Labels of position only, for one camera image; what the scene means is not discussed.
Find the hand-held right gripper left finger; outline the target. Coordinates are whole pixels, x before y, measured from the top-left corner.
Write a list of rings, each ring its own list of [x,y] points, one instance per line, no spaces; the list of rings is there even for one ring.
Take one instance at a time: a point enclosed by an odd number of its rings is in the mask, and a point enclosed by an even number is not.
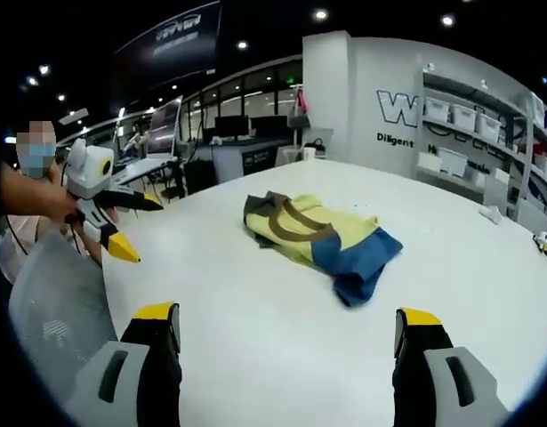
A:
[[[79,426],[179,426],[180,305],[138,310],[76,376],[66,411]]]

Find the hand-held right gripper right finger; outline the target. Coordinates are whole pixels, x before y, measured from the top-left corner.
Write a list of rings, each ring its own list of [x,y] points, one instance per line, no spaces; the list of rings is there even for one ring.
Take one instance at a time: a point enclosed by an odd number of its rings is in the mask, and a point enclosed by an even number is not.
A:
[[[501,426],[509,415],[497,381],[465,347],[455,347],[429,312],[396,311],[395,426]]]

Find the person's left hand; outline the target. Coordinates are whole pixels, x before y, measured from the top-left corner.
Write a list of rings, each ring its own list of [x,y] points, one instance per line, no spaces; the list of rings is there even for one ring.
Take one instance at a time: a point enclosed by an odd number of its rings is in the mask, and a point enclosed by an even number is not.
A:
[[[76,199],[64,187],[52,183],[47,190],[46,216],[57,223],[78,222]]]

